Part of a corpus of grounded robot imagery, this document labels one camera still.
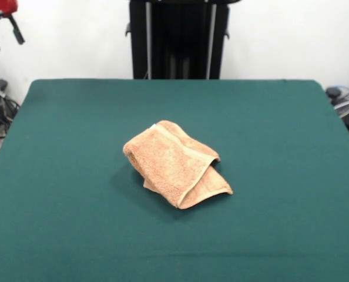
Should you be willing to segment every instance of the black machine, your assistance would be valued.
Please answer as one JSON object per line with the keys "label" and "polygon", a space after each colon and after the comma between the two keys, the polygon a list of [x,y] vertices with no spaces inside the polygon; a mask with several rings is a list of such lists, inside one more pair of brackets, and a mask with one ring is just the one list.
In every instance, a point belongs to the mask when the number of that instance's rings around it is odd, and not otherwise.
{"label": "black machine", "polygon": [[131,0],[135,79],[218,79],[228,4],[239,0]]}

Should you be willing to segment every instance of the metal rod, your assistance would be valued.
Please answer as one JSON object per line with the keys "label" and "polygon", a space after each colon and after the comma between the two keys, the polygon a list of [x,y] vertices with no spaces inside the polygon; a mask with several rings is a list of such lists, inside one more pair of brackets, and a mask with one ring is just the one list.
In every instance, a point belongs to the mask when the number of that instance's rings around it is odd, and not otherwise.
{"label": "metal rod", "polygon": [[147,33],[147,73],[152,79],[152,4],[146,3],[146,33]]}
{"label": "metal rod", "polygon": [[211,61],[212,61],[212,49],[214,44],[214,32],[215,32],[215,19],[216,19],[216,4],[211,7],[211,22],[210,22],[210,35],[209,35],[209,53],[207,56],[207,70],[206,79],[210,79]]}

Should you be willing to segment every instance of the towel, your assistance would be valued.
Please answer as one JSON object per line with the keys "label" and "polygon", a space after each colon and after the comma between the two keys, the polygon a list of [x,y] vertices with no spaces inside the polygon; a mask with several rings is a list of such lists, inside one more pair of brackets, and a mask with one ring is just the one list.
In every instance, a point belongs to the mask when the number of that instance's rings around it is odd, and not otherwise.
{"label": "towel", "polygon": [[170,204],[187,209],[220,193],[233,194],[210,166],[219,155],[188,136],[177,124],[163,120],[128,141],[123,152],[145,179],[143,187]]}

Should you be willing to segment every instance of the folded towel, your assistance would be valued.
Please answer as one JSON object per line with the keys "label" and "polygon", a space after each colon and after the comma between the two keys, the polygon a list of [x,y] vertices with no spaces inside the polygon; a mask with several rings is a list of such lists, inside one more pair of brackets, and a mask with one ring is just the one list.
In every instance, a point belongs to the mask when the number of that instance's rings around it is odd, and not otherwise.
{"label": "folded towel", "polygon": [[143,186],[187,209],[220,193],[233,194],[211,163],[219,155],[189,137],[177,124],[161,121],[127,142],[123,152],[143,176]]}

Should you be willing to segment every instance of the green tablecloth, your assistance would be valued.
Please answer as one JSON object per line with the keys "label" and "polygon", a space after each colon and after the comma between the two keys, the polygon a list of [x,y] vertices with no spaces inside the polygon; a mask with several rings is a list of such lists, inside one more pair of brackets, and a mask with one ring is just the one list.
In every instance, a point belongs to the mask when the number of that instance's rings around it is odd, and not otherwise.
{"label": "green tablecloth", "polygon": [[[162,119],[233,196],[142,187],[122,146]],[[36,81],[0,152],[0,281],[349,282],[349,134],[309,81]]]}

